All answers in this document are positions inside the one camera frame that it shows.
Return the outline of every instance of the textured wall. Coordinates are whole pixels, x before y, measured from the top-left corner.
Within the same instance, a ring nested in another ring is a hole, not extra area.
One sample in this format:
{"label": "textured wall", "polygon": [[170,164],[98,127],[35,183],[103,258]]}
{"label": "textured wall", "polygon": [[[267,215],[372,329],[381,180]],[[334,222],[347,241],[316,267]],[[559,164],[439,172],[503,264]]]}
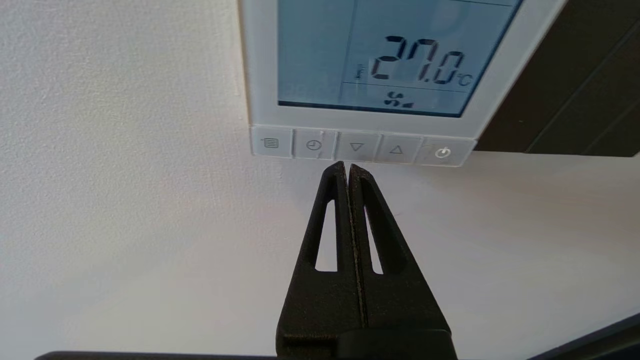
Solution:
{"label": "textured wall", "polygon": [[[324,161],[249,153],[233,1],[0,3],[0,358],[273,354]],[[366,166],[462,358],[639,311],[640,159]]]}

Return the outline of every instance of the dark panel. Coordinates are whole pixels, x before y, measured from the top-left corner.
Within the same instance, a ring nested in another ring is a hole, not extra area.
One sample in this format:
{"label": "dark panel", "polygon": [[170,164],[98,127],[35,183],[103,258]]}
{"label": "dark panel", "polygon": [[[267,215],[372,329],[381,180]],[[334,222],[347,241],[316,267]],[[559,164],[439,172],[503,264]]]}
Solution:
{"label": "dark panel", "polygon": [[[582,154],[640,99],[640,21],[552,118],[527,152]],[[635,151],[626,156],[635,155]]]}
{"label": "dark panel", "polygon": [[579,339],[553,348],[529,360],[617,360],[638,359],[640,314],[616,322]]}
{"label": "dark panel", "polygon": [[526,151],[639,15],[638,0],[569,0],[476,150]]}
{"label": "dark panel", "polygon": [[640,101],[629,106],[584,155],[629,156],[640,151]]}

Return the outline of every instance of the lcd display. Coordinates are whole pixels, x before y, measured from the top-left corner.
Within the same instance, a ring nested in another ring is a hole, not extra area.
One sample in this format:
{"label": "lcd display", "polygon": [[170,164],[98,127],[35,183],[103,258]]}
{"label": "lcd display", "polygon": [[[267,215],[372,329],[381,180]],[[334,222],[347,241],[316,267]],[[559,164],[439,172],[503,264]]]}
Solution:
{"label": "lcd display", "polygon": [[520,0],[279,0],[278,105],[460,117]]}

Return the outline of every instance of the white thermostat frame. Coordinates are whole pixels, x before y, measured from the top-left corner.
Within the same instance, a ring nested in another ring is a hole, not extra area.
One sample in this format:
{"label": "white thermostat frame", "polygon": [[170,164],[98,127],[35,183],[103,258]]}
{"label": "white thermostat frame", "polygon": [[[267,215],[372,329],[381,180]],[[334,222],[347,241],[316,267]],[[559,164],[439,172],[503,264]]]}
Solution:
{"label": "white thermostat frame", "polygon": [[465,111],[456,118],[279,106],[278,0],[241,0],[251,125],[477,139],[565,2],[523,0]]}

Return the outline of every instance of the wall-mounted thermostat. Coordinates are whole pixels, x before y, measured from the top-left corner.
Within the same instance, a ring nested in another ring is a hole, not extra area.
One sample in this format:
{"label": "wall-mounted thermostat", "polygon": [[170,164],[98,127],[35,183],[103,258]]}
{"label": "wall-mounted thermostat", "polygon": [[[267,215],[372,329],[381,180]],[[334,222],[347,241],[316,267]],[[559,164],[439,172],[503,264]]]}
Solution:
{"label": "wall-mounted thermostat", "polygon": [[256,155],[460,166],[564,0],[243,0]]}

